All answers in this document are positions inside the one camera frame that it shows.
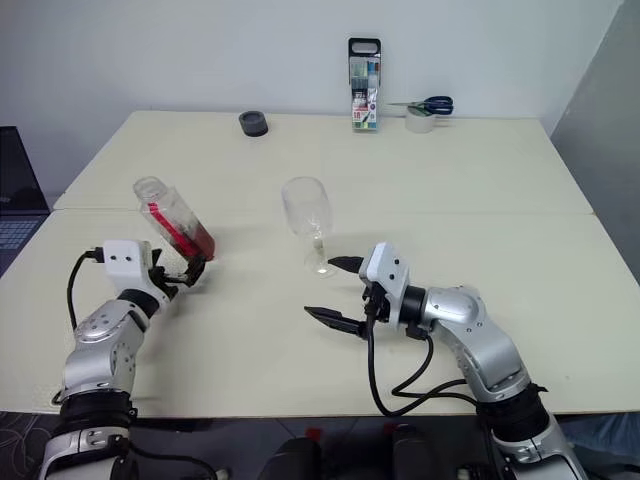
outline scissors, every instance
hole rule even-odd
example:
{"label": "scissors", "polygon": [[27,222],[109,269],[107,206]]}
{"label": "scissors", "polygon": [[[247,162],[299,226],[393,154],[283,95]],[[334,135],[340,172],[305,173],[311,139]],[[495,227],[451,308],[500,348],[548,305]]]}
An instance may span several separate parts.
{"label": "scissors", "polygon": [[451,115],[453,113],[453,98],[445,95],[429,97],[421,102],[390,103],[402,107],[416,107],[436,115]]}

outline bottle cap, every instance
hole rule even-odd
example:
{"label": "bottle cap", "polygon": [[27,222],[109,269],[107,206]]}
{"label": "bottle cap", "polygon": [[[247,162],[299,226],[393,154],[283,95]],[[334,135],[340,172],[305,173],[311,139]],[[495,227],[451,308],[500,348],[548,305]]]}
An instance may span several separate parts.
{"label": "bottle cap", "polygon": [[157,177],[142,177],[133,184],[133,191],[143,202],[158,200],[167,190],[167,186]]}
{"label": "bottle cap", "polygon": [[242,131],[249,137],[260,137],[269,131],[264,113],[257,110],[241,113],[238,119],[240,120]]}

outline wine glass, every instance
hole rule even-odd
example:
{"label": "wine glass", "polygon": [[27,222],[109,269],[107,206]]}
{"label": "wine glass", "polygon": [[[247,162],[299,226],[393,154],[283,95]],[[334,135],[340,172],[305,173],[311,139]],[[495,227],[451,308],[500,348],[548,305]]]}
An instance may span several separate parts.
{"label": "wine glass", "polygon": [[321,277],[333,275],[335,268],[324,251],[324,238],[332,227],[331,205],[320,180],[292,178],[282,187],[282,202],[289,228],[309,247],[305,266]]}

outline black cable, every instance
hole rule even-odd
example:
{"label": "black cable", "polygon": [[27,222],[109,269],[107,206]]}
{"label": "black cable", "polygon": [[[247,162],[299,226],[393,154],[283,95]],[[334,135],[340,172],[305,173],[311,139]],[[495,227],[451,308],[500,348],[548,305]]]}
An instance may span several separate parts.
{"label": "black cable", "polygon": [[[393,395],[394,397],[421,398],[423,395],[425,395],[424,393],[404,392],[403,390],[407,388],[409,385],[411,385],[413,382],[418,380],[418,378],[422,376],[422,374],[427,370],[427,368],[431,364],[431,359],[433,358],[433,352],[434,352],[433,339],[431,337],[427,337],[426,341],[427,341],[428,350],[427,350],[427,356],[424,359],[424,362],[422,362],[422,365],[420,365],[418,370],[416,370],[413,375],[407,378],[400,385],[391,389],[391,395]],[[462,380],[462,379],[454,380],[454,382],[456,382],[456,385],[465,385],[467,383],[465,380]],[[462,393],[454,393],[454,392],[435,393],[433,398],[457,398],[458,400],[464,400],[465,402],[469,402],[474,407],[478,406],[478,402],[475,399],[471,398],[468,395],[464,395]]]}
{"label": "black cable", "polygon": [[213,467],[211,467],[211,465],[209,465],[207,462],[200,460],[198,458],[193,458],[188,455],[160,455],[157,453],[151,453],[141,449],[140,447],[135,446],[131,442],[129,442],[129,448],[131,448],[131,451],[136,455],[139,455],[145,458],[150,458],[151,460],[169,460],[169,461],[175,461],[175,462],[193,463],[194,465],[198,465],[203,470],[205,470],[212,480],[217,480],[218,478],[218,474],[213,469]]}
{"label": "black cable", "polygon": [[73,266],[73,270],[71,270],[71,275],[69,275],[69,282],[67,283],[67,307],[69,308],[71,328],[74,331],[76,328],[78,328],[78,322],[76,321],[76,312],[73,308],[73,284],[76,281],[76,275],[78,275],[78,270],[80,270],[82,262],[84,262],[87,258],[94,258],[93,251],[87,250],[82,255],[80,255],[78,260],[76,260],[76,264]]}
{"label": "black cable", "polygon": [[427,358],[422,363],[422,365],[420,365],[418,370],[416,370],[416,372],[413,375],[411,375],[411,377],[409,377],[407,380],[405,380],[404,382],[402,382],[400,385],[398,385],[392,390],[392,393],[395,396],[412,397],[412,398],[416,398],[416,400],[409,403],[408,405],[405,405],[404,407],[398,410],[387,409],[387,407],[385,407],[384,404],[382,403],[382,399],[380,398],[380,393],[378,392],[378,386],[376,383],[375,341],[374,341],[374,335],[373,335],[374,324],[375,324],[375,316],[367,315],[367,325],[366,325],[367,326],[367,347],[368,347],[367,348],[367,370],[369,374],[369,388],[371,389],[371,395],[373,396],[373,401],[378,407],[378,410],[380,410],[380,412],[383,415],[387,417],[399,417],[401,415],[404,415],[405,413],[410,412],[414,408],[422,405],[424,402],[426,402],[430,398],[443,398],[443,397],[458,398],[461,400],[468,401],[472,403],[474,406],[477,405],[477,402],[473,400],[471,397],[468,397],[467,395],[463,395],[459,393],[441,393],[443,390],[447,390],[448,388],[455,387],[457,385],[464,385],[466,381],[463,379],[445,382],[441,385],[438,385],[437,387],[432,388],[427,393],[410,393],[410,392],[401,391],[403,388],[406,388],[407,386],[415,382],[418,379],[418,377],[420,377],[420,375],[422,375],[424,371],[427,369],[427,367],[429,366],[429,363],[431,363],[431,358],[433,357],[433,340],[431,340],[430,337],[427,337],[427,342],[429,343],[429,352],[427,353]]}

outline blue scissor handle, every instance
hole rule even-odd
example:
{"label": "blue scissor handle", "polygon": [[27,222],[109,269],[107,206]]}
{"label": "blue scissor handle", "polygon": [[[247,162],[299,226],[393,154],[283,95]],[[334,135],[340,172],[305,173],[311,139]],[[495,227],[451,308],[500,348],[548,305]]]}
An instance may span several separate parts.
{"label": "blue scissor handle", "polygon": [[451,115],[453,113],[453,98],[446,95],[429,97],[424,101],[424,109],[435,115]]}

